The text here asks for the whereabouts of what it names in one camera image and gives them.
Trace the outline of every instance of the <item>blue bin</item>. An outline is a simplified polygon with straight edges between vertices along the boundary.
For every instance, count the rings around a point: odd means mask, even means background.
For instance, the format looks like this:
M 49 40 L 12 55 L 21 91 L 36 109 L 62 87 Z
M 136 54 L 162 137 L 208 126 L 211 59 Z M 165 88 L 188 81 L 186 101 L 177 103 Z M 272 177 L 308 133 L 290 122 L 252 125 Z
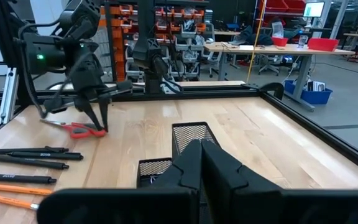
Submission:
M 295 85 L 292 84 L 294 80 L 285 80 L 284 90 L 293 94 Z M 311 105 L 326 105 L 333 91 L 326 88 L 326 91 L 306 91 L 302 90 L 301 99 L 310 103 Z

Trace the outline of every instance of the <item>scissors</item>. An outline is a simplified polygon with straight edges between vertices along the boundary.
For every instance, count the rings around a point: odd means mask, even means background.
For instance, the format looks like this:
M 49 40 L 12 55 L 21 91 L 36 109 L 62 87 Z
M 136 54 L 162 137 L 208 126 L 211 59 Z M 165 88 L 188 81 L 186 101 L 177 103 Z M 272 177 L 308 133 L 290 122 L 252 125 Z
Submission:
M 66 122 L 48 121 L 45 119 L 41 119 L 40 121 L 66 129 L 70 133 L 70 137 L 72 139 L 87 138 L 89 136 L 103 137 L 106 135 L 105 130 L 99 131 L 94 124 L 83 124 L 75 122 L 66 124 Z

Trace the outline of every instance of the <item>black marker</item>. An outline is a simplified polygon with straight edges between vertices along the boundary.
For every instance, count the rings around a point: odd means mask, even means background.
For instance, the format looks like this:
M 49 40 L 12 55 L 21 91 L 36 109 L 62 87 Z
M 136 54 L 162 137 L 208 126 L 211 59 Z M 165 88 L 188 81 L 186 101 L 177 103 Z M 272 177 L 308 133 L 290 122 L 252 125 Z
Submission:
M 40 147 L 40 148 L 15 148 L 15 149 L 0 149 L 0 155 L 4 155 L 10 152 L 49 152 L 49 153 L 63 153 L 68 152 L 67 148 L 64 147 Z
M 37 166 L 37 167 L 46 167 L 50 169 L 68 169 L 69 166 L 62 162 L 47 162 L 47 161 L 39 161 L 35 159 L 22 159 L 16 158 L 12 156 L 0 156 L 0 162 L 10 162 L 14 164 L 22 164 L 29 166 Z
M 7 155 L 20 158 L 35 159 L 66 159 L 66 160 L 82 160 L 84 157 L 77 152 L 65 153 L 39 153 L 39 152 L 10 152 Z
M 0 174 L 0 181 L 17 182 L 17 183 L 33 183 L 33 184 L 52 184 L 56 183 L 56 179 L 48 176 L 27 176 L 14 174 Z

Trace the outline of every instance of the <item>cup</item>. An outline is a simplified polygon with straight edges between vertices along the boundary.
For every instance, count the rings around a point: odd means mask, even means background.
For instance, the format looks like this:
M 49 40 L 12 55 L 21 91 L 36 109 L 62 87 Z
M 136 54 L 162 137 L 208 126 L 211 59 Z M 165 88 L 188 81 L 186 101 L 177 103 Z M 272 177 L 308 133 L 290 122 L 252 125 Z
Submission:
M 298 43 L 298 47 L 299 48 L 303 48 L 305 46 L 305 44 L 307 43 L 309 37 L 306 35 L 302 35 L 299 37 L 299 43 Z

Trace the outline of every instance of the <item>gray floor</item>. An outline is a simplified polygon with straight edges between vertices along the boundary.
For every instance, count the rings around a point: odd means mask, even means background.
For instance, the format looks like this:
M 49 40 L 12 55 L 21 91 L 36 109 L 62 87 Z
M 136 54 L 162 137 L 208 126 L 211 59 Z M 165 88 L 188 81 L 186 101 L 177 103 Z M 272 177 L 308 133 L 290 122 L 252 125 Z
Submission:
M 340 56 L 318 56 L 313 59 L 312 79 L 325 82 L 327 87 L 334 92 L 325 106 L 317 106 L 314 112 L 308 112 L 288 98 L 283 102 L 291 106 L 299 113 L 309 117 L 321 126 L 326 127 L 340 138 L 358 147 L 358 63 L 345 61 Z M 268 82 L 282 82 L 288 73 L 287 68 L 281 68 L 281 74 L 276 77 L 273 73 L 264 72 L 258 75 L 257 67 L 253 69 L 249 83 L 263 85 Z M 246 80 L 248 67 L 235 69 L 230 67 L 227 71 L 229 80 Z M 37 90 L 44 90 L 56 82 L 63 81 L 63 75 L 48 74 L 35 81 Z M 203 72 L 201 80 L 214 81 L 215 75 L 210 78 Z M 0 77 L 0 90 L 4 85 L 4 77 Z

